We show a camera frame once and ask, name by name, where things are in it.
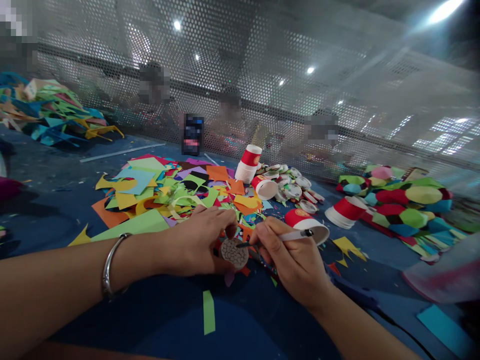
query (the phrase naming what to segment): purple paper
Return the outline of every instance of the purple paper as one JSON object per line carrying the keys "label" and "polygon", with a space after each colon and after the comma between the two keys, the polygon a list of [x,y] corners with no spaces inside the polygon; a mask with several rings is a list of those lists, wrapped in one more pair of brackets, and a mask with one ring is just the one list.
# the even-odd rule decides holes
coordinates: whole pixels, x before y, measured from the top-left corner
{"label": "purple paper", "polygon": [[226,168],[226,173],[231,179],[235,179],[235,170],[229,169],[228,167]]}
{"label": "purple paper", "polygon": [[225,279],[226,287],[229,288],[235,280],[235,273],[234,272],[227,272],[225,274],[224,279]]}
{"label": "purple paper", "polygon": [[192,159],[189,157],[186,160],[187,163],[193,164],[193,165],[210,165],[210,166],[217,166],[215,164],[212,164],[211,162],[203,161],[203,160],[197,160],[197,159]]}
{"label": "purple paper", "polygon": [[192,167],[191,169],[188,169],[188,170],[183,170],[183,171],[180,171],[176,174],[177,177],[179,178],[182,178],[185,179],[187,177],[188,174],[190,174],[192,171],[196,171],[197,173],[202,173],[202,174],[206,174],[207,171],[206,170],[203,170],[200,166],[197,166],[197,167]]}
{"label": "purple paper", "polygon": [[227,182],[225,181],[213,181],[211,180],[209,183],[208,183],[208,187],[209,188],[212,188],[214,186],[227,186]]}
{"label": "purple paper", "polygon": [[168,224],[169,227],[173,228],[175,225],[177,225],[177,222],[171,218],[168,218],[168,217],[163,217],[166,221],[166,223]]}

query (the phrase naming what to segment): black wire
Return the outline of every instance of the black wire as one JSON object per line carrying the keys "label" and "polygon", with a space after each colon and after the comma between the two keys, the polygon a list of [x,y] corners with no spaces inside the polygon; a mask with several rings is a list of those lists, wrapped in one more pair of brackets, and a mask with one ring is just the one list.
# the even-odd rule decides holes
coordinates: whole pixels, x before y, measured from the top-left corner
{"label": "black wire", "polygon": [[407,330],[405,330],[403,327],[401,327],[395,320],[393,320],[390,316],[388,316],[386,313],[384,313],[382,310],[377,309],[375,312],[380,315],[380,317],[385,320],[387,323],[399,328],[402,330],[405,334],[407,334],[416,344],[425,352],[425,354],[431,359],[431,360],[437,360],[435,356],[433,356],[430,351],[428,351],[425,346],[422,345],[420,341],[418,341],[411,333],[409,333]]}

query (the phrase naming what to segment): logo on cup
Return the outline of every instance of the logo on cup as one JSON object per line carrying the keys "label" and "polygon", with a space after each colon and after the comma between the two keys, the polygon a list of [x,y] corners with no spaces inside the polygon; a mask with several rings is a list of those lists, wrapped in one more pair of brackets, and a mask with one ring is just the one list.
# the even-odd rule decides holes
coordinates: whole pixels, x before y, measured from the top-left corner
{"label": "logo on cup", "polygon": [[297,214],[298,216],[301,216],[301,217],[309,217],[309,213],[306,212],[305,210],[302,210],[302,209],[297,209],[295,210],[295,214]]}

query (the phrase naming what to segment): hand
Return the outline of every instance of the hand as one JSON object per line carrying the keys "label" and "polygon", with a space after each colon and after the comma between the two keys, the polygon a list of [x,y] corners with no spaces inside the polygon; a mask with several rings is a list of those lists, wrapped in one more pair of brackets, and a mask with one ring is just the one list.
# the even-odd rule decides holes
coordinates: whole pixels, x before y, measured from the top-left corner
{"label": "hand", "polygon": [[237,224],[233,210],[198,205],[188,220],[161,232],[160,251],[166,255],[158,264],[161,272],[185,277],[234,272],[234,265],[215,256],[213,248],[223,231],[233,238]]}
{"label": "hand", "polygon": [[267,217],[253,231],[250,244],[261,242],[260,253],[274,262],[285,289],[310,312],[319,310],[334,289],[320,252],[311,237],[282,242],[278,235],[296,231],[274,217]]}

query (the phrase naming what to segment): table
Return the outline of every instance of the table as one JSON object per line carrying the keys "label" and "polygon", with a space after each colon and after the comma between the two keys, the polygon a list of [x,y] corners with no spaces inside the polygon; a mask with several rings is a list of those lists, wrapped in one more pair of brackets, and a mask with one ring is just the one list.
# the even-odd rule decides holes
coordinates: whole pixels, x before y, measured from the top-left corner
{"label": "table", "polygon": [[[104,194],[95,191],[103,172],[116,174],[131,157],[143,154],[186,160],[180,147],[168,143],[151,150],[117,155],[80,163],[85,157],[142,147],[155,142],[127,136],[114,142],[91,141],[79,149],[47,147],[28,136],[0,128],[0,137],[16,150],[7,166],[9,176],[27,181],[14,199],[0,204],[0,224],[12,235],[0,246],[0,259],[67,246],[88,223],[89,236],[107,229],[91,208]],[[235,168],[238,160],[209,154],[220,165]],[[429,303],[401,279],[403,270],[418,261],[416,253],[399,240],[389,238],[369,225],[358,222],[344,230],[330,223],[323,211],[342,195],[328,184],[313,183],[313,190],[325,197],[320,214],[330,237],[348,237],[369,256],[368,262],[354,258],[345,268],[337,263],[350,282],[375,290],[383,310],[410,331],[438,359],[454,355],[426,329],[415,314]],[[264,213],[282,214],[289,208],[272,201],[277,209]],[[328,241],[321,255],[328,264],[341,260],[340,250]],[[94,306],[58,331],[52,339],[126,353],[171,359],[340,359],[335,345],[313,318],[282,288],[275,287],[267,272],[249,260],[248,277],[238,274],[230,288],[220,276],[179,278],[156,276],[133,284],[112,303]],[[216,331],[204,336],[202,291],[214,298]],[[450,317],[461,315],[456,306],[440,306]],[[375,318],[417,354],[422,350],[396,327]]]}

